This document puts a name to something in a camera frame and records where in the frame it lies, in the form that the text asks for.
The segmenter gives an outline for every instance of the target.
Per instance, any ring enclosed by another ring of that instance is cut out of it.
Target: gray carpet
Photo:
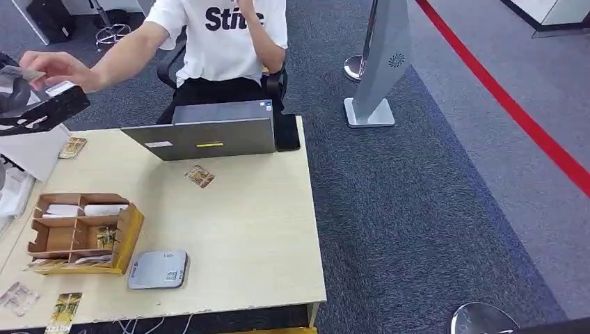
[[[0,27],[23,24],[0,3]],[[342,100],[354,85],[342,62],[360,51],[368,0],[289,1],[286,111],[304,116],[328,302],[322,333],[444,333],[457,306],[486,301],[519,324],[566,315],[413,68],[389,96],[397,125],[349,129]],[[22,29],[0,49],[39,47]],[[88,36],[52,46],[87,63]],[[73,129],[153,123],[170,99],[153,67],[92,96]],[[303,324],[302,308],[199,315],[189,333]],[[181,333],[186,317],[155,333]],[[143,330],[157,320],[141,321]],[[72,332],[86,326],[77,326]],[[120,333],[117,324],[90,326]]]

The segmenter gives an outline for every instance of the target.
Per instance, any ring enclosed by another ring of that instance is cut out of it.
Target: white cable
[[[139,321],[139,319],[135,319],[135,322],[133,323],[133,329],[131,329],[131,334],[135,333],[135,326],[137,326],[138,321]]]
[[[182,331],[182,334],[186,334],[186,331],[189,329],[189,325],[191,324],[191,319],[193,319],[194,315],[190,315],[189,316],[189,320],[186,322],[186,327],[184,327],[184,331]]]
[[[166,318],[166,317],[163,317],[163,318],[162,318],[162,321],[160,321],[160,323],[159,323],[159,324],[157,324],[157,325],[156,325],[154,328],[150,329],[149,331],[145,332],[145,334],[150,334],[151,332],[155,331],[155,330],[156,330],[156,328],[158,328],[158,327],[160,327],[160,325],[162,325],[162,323],[164,322],[164,319],[165,319],[165,318]]]
[[[150,334],[151,332],[155,331],[158,327],[160,327],[160,325],[162,325],[165,318],[166,317],[162,317],[162,320],[156,326],[152,327],[152,329],[145,332],[145,334]],[[135,333],[135,326],[137,326],[137,322],[139,321],[139,319],[135,319],[135,322],[133,324],[133,328],[131,329],[131,332],[128,332],[127,329],[129,328],[129,325],[131,324],[132,321],[133,320],[129,320],[127,322],[127,325],[125,327],[123,327],[123,323],[120,320],[117,320],[117,322],[119,323],[119,327],[121,327],[121,329],[123,330],[123,332],[121,334],[134,334]]]

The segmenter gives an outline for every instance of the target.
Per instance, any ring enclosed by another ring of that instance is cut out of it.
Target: laptop lid
[[[227,102],[177,106],[172,118],[173,124],[272,118],[271,100]]]
[[[270,118],[121,129],[165,161],[276,151]]]

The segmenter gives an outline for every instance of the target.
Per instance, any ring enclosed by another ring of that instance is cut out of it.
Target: red line on floor
[[[416,0],[424,14],[447,40],[471,72],[532,140],[553,160],[572,182],[590,197],[590,173],[563,149],[492,77],[427,0]]]

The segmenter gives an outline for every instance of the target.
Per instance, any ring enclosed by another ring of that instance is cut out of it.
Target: person's hand
[[[254,0],[237,0],[240,12],[245,18],[257,17],[254,9]]]
[[[45,72],[45,76],[31,84],[42,89],[43,84],[53,86],[68,80],[90,93],[100,89],[100,76],[82,62],[66,52],[27,51],[20,60],[20,66]]]

